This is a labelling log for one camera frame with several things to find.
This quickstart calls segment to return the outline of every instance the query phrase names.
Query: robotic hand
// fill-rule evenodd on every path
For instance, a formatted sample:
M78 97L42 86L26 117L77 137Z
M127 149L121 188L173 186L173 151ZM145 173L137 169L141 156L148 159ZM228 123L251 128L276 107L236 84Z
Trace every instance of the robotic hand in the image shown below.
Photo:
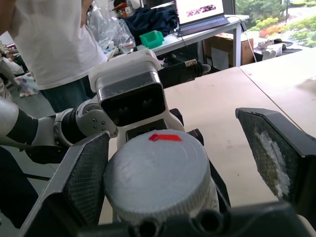
M181 114L168 110L163 89L209 70L196 60L164 69L153 52L142 50L96 66L89 78L97 96L77 108L36 119L0 98L0 144L25 150L37 163L60 163L68 147L104 130L118 136L118 148L153 128L184 131Z

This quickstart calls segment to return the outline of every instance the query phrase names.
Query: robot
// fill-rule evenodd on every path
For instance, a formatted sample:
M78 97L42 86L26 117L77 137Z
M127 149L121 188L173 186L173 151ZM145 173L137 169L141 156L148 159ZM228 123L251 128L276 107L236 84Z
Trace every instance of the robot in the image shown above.
M169 110L163 89L207 70L196 60L163 69L153 52L142 50L95 67L89 79L97 96L77 108L35 119L0 98L6 124L0 144L25 150L37 163L60 163L20 236L310 236L287 202L231 208L202 134L198 129L186 133L181 113ZM274 193L282 180L279 171L271 175L264 166L271 157L256 134L267 132L291 157L283 167L290 191L280 200L313 222L314 212L306 205L315 198L309 192L315 186L310 178L315 139L277 112L243 108L236 117ZM118 152L108 162L109 140L116 136ZM173 182L177 177L184 181ZM97 226L105 194L114 222Z

